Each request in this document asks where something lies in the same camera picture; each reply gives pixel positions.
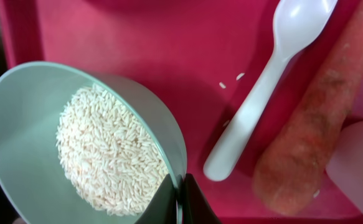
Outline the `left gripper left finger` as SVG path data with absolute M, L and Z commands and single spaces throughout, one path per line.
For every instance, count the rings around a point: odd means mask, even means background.
M 148 207 L 135 224 L 176 224 L 177 197 L 171 176 L 163 179 Z

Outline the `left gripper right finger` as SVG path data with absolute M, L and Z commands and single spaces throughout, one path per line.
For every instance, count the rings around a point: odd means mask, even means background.
M 181 188 L 183 224 L 221 224 L 192 174 L 186 174 Z

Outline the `white rice pile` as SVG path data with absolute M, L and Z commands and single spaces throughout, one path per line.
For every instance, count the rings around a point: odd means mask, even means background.
M 56 140 L 65 177 L 109 215 L 143 213 L 169 173 L 140 120 L 97 84 L 80 88 L 64 106 Z

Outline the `orange carrot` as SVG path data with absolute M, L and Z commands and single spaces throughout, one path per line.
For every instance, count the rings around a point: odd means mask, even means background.
M 311 203 L 362 80 L 363 1 L 256 163 L 253 191 L 271 211 L 291 216 Z

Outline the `green bowl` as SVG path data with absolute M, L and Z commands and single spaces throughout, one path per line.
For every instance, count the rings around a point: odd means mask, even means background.
M 0 186 L 27 223 L 135 223 L 142 215 L 117 217 L 93 209 L 65 178 L 55 145 L 59 116 L 81 87 L 97 83 L 141 120 L 158 145 L 176 190 L 187 168 L 181 130 L 166 105 L 129 78 L 86 73 L 52 62 L 28 62 L 0 77 Z

